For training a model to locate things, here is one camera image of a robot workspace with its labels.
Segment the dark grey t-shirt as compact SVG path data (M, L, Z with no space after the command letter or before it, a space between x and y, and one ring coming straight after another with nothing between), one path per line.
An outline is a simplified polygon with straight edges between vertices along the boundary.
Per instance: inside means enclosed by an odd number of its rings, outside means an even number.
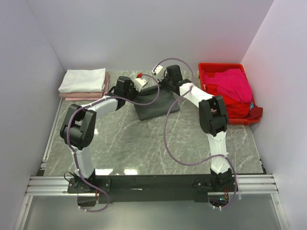
M153 101L157 96L157 86L151 86L142 90L135 98L135 102L139 104L147 104ZM170 106L175 101L172 92L163 88L160 89L158 98L150 105L134 105L138 119L140 121L156 118L166 115Z

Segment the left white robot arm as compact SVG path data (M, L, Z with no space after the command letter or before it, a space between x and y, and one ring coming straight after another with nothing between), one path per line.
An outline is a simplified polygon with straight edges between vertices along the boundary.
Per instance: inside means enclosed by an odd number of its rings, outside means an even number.
M83 190L89 193L100 190L95 181L95 169L91 160L90 144L94 138L97 119L119 110L126 101L132 102L142 87L137 80L120 76L110 92L102 98L85 105L69 106L60 129L60 137L69 147L73 163L73 181L69 189Z

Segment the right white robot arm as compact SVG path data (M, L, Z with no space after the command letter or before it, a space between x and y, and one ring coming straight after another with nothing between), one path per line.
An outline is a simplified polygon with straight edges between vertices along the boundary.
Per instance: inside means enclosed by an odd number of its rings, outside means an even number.
M184 166L196 166L211 160L211 185L209 188L222 191L233 183L236 192L238 189L236 172L227 157L226 130L229 119L222 96L208 94L195 86L190 80L183 79L178 65L166 67L163 84L179 96L175 102L185 98L199 109L200 127L208 138L211 153L210 157L197 163L181 162L172 155L168 148L166 126L164 126L164 144L169 156L175 162Z

